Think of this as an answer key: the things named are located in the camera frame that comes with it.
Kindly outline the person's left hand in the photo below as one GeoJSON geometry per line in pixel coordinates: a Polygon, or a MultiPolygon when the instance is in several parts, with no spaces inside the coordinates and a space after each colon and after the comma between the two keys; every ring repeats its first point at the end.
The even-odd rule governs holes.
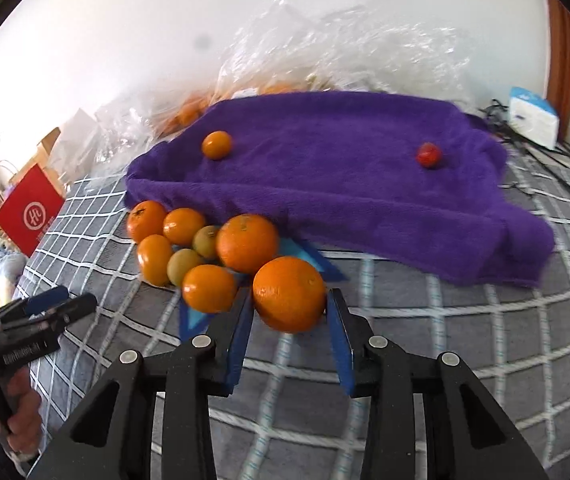
{"type": "Polygon", "coordinates": [[[6,385],[6,394],[17,403],[17,411],[8,419],[8,428],[0,422],[0,440],[5,441],[12,452],[33,456],[42,440],[42,398],[31,385],[30,370],[17,370],[6,385]]]}

